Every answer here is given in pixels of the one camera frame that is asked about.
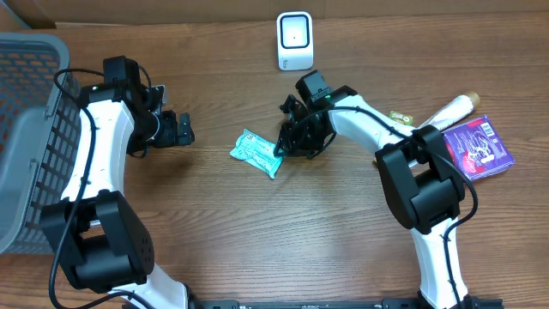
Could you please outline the teal plastic packet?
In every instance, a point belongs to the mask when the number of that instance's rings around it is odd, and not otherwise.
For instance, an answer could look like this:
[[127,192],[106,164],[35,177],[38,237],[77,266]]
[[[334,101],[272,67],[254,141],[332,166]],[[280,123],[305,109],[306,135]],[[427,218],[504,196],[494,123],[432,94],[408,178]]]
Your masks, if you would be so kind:
[[274,179],[282,164],[282,158],[274,156],[274,150],[274,143],[244,129],[235,142],[234,149],[230,151],[230,156],[247,162]]

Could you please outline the green yellow snack packet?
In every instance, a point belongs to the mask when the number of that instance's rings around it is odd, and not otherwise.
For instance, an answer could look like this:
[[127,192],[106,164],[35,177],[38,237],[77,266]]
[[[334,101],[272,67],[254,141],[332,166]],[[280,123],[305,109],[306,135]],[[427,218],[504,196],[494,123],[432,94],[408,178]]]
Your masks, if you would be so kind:
[[413,124],[413,117],[410,115],[407,115],[405,113],[401,113],[398,111],[391,110],[389,113],[389,118],[393,121],[404,124],[404,125],[412,125]]

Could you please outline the white bamboo print tube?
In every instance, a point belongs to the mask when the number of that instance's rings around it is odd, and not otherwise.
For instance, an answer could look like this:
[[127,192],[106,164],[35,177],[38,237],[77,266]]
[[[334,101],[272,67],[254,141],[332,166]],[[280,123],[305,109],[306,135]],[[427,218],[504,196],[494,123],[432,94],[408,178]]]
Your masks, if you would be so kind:
[[451,125],[458,123],[472,114],[479,105],[479,95],[473,91],[468,91],[465,94],[455,97],[449,104],[435,112],[419,127],[423,128],[431,125],[437,130],[446,130]]

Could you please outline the purple Carefree pad pack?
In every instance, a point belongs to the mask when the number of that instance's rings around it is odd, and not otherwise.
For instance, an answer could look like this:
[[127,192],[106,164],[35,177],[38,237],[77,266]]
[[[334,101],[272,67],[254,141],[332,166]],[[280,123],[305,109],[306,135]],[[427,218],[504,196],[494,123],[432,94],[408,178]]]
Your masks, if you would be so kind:
[[487,115],[451,127],[443,137],[454,164],[471,181],[504,172],[515,164]]

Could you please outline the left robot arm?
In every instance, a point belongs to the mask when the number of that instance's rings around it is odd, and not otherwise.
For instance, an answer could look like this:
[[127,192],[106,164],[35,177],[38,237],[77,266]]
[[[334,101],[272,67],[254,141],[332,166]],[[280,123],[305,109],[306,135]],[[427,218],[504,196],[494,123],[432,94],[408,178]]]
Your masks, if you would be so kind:
[[145,74],[126,56],[106,58],[99,73],[104,81],[69,97],[81,120],[75,165],[59,202],[39,218],[54,251],[48,294],[56,308],[59,270],[73,288],[100,295],[88,307],[117,297],[128,308],[202,307],[155,262],[151,235],[124,196],[128,156],[142,159],[150,148],[195,140],[189,114],[163,110],[166,88],[142,82]]

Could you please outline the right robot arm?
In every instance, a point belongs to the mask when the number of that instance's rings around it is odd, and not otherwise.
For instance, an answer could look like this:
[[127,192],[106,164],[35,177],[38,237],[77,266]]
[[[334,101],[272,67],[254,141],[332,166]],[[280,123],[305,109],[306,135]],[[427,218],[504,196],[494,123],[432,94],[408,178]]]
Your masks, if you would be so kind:
[[289,95],[280,107],[288,120],[274,156],[312,159],[336,136],[372,152],[389,210],[413,236],[424,306],[465,307],[468,290],[455,241],[464,179],[440,130],[432,125],[406,128],[374,110],[354,89],[332,89],[316,70],[302,76],[295,88],[299,94]]

